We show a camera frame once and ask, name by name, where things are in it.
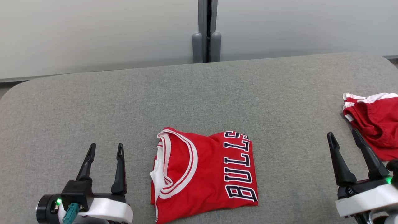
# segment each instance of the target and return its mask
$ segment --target gray cushion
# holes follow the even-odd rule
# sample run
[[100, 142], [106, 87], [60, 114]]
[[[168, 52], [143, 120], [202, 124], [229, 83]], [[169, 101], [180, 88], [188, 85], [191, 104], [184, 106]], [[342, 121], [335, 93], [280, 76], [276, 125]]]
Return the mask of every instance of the gray cushion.
[[57, 75], [19, 84], [0, 100], [0, 217], [36, 223], [44, 194], [76, 178], [92, 142], [93, 191], [110, 192], [124, 144], [135, 223], [154, 223], [150, 176], [156, 134], [171, 126], [246, 133], [254, 144], [259, 206], [174, 223], [354, 223], [340, 218], [326, 134], [358, 179], [367, 169], [342, 117], [342, 94], [398, 92], [380, 56], [340, 53]]

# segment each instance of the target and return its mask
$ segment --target white trim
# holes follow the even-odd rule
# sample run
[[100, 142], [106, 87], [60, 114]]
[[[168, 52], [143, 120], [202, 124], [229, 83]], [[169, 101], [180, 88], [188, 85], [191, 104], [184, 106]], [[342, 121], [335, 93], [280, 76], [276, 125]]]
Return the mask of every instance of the white trim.
[[165, 186], [160, 191], [159, 197], [163, 198], [163, 199], [166, 199], [166, 198], [170, 198], [171, 196], [179, 193], [191, 181], [193, 175], [195, 174], [196, 168], [197, 168], [198, 156], [197, 156], [197, 150], [196, 150], [195, 145], [188, 138], [186, 138], [185, 136], [183, 136], [183, 135], [181, 135], [181, 134], [179, 134], [179, 133], [177, 133], [175, 131], [169, 130], [169, 129], [164, 129], [163, 131], [161, 131], [158, 134], [158, 138], [161, 138], [162, 140], [165, 140], [164, 141], [164, 145], [163, 145], [163, 147], [165, 147], [164, 148], [165, 151], [169, 151], [170, 152], [171, 144], [169, 144], [169, 142], [167, 141], [167, 139], [170, 140], [168, 135], [163, 135], [163, 133], [170, 133], [170, 134], [176, 135], [185, 144], [187, 144], [187, 147], [188, 147], [188, 150], [189, 150], [189, 164], [188, 164], [188, 167], [187, 167], [187, 170], [185, 171], [185, 173], [182, 175], [180, 180], [178, 180], [175, 184], [173, 184], [171, 182], [172, 186], [170, 186], [170, 185]]
[[158, 205], [157, 205], [157, 200], [160, 194], [160, 191], [164, 185], [166, 185], [165, 178], [164, 178], [164, 173], [163, 173], [163, 154], [161, 152], [161, 149], [158, 148], [158, 156], [155, 160], [154, 163], [154, 168], [153, 171], [150, 172], [150, 176], [152, 178], [153, 184], [154, 184], [154, 190], [155, 190], [155, 210], [156, 210], [156, 218], [158, 217]]
[[348, 107], [352, 107], [354, 106], [355, 103], [352, 102], [344, 102], [344, 106], [343, 106], [343, 110], [348, 108]]
[[369, 96], [365, 99], [362, 100], [358, 100], [357, 103], [366, 103], [366, 104], [370, 104], [370, 103], [374, 103], [376, 100], [381, 100], [381, 99], [390, 99], [390, 98], [395, 98], [398, 97], [397, 94], [395, 93], [379, 93], [379, 94], [375, 94], [372, 96]]
[[347, 114], [347, 115], [344, 115], [344, 116], [349, 122], [354, 120], [354, 118], [350, 114]]
[[163, 152], [164, 152], [163, 172], [167, 176], [167, 167], [169, 166], [169, 159], [170, 159], [170, 154], [171, 154], [171, 149], [172, 149], [172, 143], [171, 143], [169, 135], [167, 133], [160, 135], [160, 137], [162, 138], [162, 145], [163, 145]]
[[350, 94], [350, 93], [343, 93], [343, 99], [347, 100], [347, 98], [352, 98], [352, 99], [355, 99], [355, 100], [363, 100], [366, 97], [357, 96], [357, 95]]
[[166, 164], [164, 164], [164, 162], [162, 162], [162, 173], [163, 173], [162, 175], [164, 176], [164, 180], [165, 180], [166, 186], [168, 186], [168, 185], [172, 184], [172, 180], [167, 176], [167, 169], [166, 169], [166, 173], [164, 173], [164, 167], [168, 166], [168, 163], [169, 163], [168, 159], [170, 158], [170, 150], [166, 150], [166, 148], [165, 148], [165, 146], [163, 144], [164, 141], [166, 141], [166, 140], [165, 139], [161, 139], [159, 141], [159, 144], [157, 146], [157, 148], [158, 148], [158, 156], [157, 156], [157, 158], [160, 158], [162, 161], [167, 162]]

